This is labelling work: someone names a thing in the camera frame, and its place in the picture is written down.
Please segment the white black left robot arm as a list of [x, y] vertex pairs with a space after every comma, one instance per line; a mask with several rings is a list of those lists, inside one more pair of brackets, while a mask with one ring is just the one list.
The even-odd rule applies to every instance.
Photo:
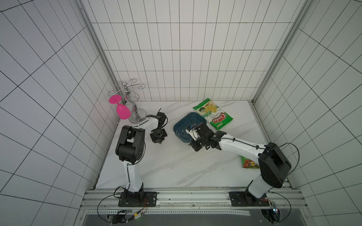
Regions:
[[145, 192], [140, 176], [140, 161], [145, 154], [145, 137], [150, 135], [153, 143], [161, 144], [167, 137], [164, 125], [165, 113], [148, 115], [147, 120], [137, 126], [124, 125], [116, 145], [115, 153], [126, 171], [128, 184], [119, 197], [119, 207], [137, 207], [147, 203], [146, 198], [155, 198], [156, 192]]

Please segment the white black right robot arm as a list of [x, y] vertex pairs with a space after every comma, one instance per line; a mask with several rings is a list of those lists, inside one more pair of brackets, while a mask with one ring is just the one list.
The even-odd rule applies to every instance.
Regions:
[[236, 139], [223, 131], [213, 132], [203, 122], [189, 126], [186, 132], [192, 137], [189, 145], [196, 152], [202, 148], [229, 151], [254, 163], [260, 170], [244, 192], [229, 192], [233, 206], [268, 206], [266, 193], [272, 188], [282, 188], [292, 168], [280, 147], [272, 142], [259, 145]]

